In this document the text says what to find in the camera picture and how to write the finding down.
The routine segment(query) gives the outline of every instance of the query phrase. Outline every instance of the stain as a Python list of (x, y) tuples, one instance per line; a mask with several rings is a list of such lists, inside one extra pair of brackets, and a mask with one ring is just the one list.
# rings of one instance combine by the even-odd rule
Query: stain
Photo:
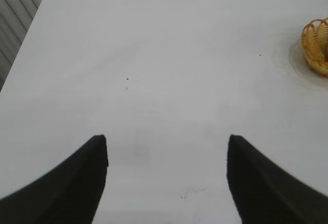
[(272, 55), (277, 72), (284, 78), (307, 89), (328, 89), (328, 78), (316, 74), (308, 66), (301, 46), (301, 39), (283, 40)]

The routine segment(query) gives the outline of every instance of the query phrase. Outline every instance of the white table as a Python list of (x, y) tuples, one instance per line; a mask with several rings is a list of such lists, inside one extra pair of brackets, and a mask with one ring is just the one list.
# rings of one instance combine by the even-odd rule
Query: white table
[(0, 197), (104, 134), (95, 224), (237, 224), (231, 133), (328, 195), (328, 84), (289, 60), (327, 11), (328, 0), (43, 0), (0, 93)]

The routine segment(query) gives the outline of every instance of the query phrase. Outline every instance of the white tabletop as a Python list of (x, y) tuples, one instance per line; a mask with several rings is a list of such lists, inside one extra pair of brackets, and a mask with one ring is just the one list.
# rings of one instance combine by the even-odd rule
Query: white tabletop
[(0, 197), (104, 134), (95, 224), (237, 224), (232, 133), (328, 195), (328, 83), (292, 60), (327, 11), (328, 0), (43, 0), (0, 93)]

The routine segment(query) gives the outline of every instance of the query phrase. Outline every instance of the scratch mark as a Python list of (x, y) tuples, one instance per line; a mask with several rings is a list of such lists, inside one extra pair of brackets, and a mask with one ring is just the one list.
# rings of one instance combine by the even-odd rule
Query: scratch mark
[(203, 189), (201, 189), (201, 190), (198, 190), (198, 191), (194, 191), (194, 193), (197, 193), (197, 192), (202, 192), (202, 191), (205, 191), (205, 190), (207, 190), (208, 189), (208, 187), (205, 187), (205, 188), (203, 188)]

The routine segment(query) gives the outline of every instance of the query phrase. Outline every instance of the orange basket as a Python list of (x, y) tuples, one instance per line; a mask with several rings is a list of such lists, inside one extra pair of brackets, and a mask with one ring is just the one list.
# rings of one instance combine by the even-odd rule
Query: orange basket
[(309, 66), (316, 72), (328, 75), (328, 17), (316, 19), (302, 31), (302, 48)]

